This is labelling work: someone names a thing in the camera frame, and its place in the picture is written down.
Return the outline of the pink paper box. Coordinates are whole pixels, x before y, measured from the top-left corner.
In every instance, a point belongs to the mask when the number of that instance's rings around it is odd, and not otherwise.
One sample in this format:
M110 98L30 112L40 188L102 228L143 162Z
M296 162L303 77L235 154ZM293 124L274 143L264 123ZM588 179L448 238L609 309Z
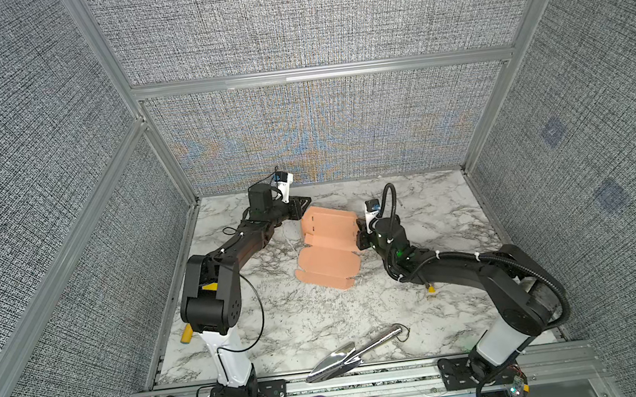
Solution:
M349 289L360 272L358 217L349 211L311 206L300 222L305 246L295 277L301 282Z

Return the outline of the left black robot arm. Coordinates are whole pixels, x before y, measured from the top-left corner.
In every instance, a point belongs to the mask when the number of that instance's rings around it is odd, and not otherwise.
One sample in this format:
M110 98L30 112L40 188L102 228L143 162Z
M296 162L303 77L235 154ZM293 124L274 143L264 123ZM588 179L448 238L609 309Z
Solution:
M211 397L261 397L255 366L240 343L237 324L242 312L241 269L266 248L285 221L304 217L312 200L293 196L294 175L274 170L247 189L248 207L237 227L219 248L192 255L186 263L180 318L212 354L217 382Z

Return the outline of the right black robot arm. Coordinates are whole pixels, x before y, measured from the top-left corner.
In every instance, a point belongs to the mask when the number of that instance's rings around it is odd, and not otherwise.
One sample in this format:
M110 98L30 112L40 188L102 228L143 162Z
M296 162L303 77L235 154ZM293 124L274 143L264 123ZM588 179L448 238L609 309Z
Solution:
M398 216L393 184L385 185L380 199L368 200L364 211L357 221L358 248L373 249L394 281L428 288L442 282L487 293L498 319L467 355L467 373L476 385L493 383L536 337L571 316L565 286L516 245L480 253L416 246Z

